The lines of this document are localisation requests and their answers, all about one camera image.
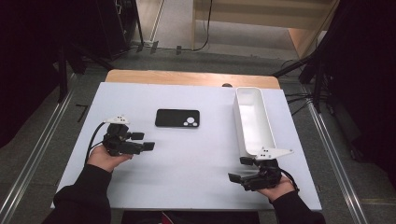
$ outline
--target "white tabletop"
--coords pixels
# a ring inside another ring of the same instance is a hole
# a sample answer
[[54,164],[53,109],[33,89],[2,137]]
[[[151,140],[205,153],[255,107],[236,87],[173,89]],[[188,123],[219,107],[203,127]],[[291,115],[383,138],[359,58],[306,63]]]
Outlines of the white tabletop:
[[[320,210],[318,195],[282,90],[262,90],[276,146],[294,153],[278,159],[293,175],[299,195],[310,209]],[[153,151],[135,155],[113,173],[107,196],[112,208],[132,210],[265,210],[273,209],[258,192],[244,191],[228,173],[256,174],[239,163],[233,119],[235,89],[203,86],[101,83],[92,102],[59,189],[76,181],[96,127],[119,115],[131,123],[130,132],[145,133]],[[159,108],[197,109],[197,129],[158,128]],[[100,142],[107,125],[96,135]]]

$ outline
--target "white tray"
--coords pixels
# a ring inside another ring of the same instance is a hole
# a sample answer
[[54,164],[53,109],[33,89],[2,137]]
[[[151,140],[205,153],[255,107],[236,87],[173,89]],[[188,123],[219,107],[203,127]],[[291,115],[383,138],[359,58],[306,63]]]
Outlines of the white tray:
[[276,148],[260,89],[237,88],[233,111],[241,157],[255,157],[263,147]]

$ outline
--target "black smartphone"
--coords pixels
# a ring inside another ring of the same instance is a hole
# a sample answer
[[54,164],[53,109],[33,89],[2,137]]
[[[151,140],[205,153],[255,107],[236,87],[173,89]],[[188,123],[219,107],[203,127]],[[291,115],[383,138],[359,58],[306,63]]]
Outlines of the black smartphone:
[[198,128],[199,111],[187,109],[158,109],[157,127]]

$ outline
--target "stand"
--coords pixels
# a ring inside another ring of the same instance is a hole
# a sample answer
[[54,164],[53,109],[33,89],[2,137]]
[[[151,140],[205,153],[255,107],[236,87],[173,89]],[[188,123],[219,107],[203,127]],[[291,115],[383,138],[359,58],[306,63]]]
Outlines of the stand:
[[[142,34],[142,27],[140,24],[139,12],[137,10],[137,3],[136,0],[131,0],[131,4],[134,8],[134,15],[137,23],[137,28],[139,31],[140,36],[140,43],[141,48],[144,46],[143,34]],[[59,68],[59,87],[60,87],[60,94],[58,98],[58,103],[60,103],[68,92],[67,88],[67,72],[66,72],[66,61],[70,63],[73,71],[76,73],[84,74],[86,66],[84,62],[80,59],[80,55],[86,56],[90,58],[94,62],[103,66],[107,71],[115,69],[113,65],[107,63],[106,61],[102,60],[95,54],[89,52],[87,49],[84,49],[82,46],[79,46],[75,43],[66,43],[60,46],[58,51],[58,68]]]

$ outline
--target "black sleeve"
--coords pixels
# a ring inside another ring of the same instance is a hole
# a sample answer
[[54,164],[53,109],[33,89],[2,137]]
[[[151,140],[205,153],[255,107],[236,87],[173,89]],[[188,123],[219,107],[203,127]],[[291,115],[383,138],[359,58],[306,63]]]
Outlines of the black sleeve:
[[273,202],[280,224],[324,224],[324,216],[312,212],[297,191],[282,195]]
[[85,165],[76,183],[55,194],[55,209],[43,223],[110,223],[110,204],[106,195],[111,173]]

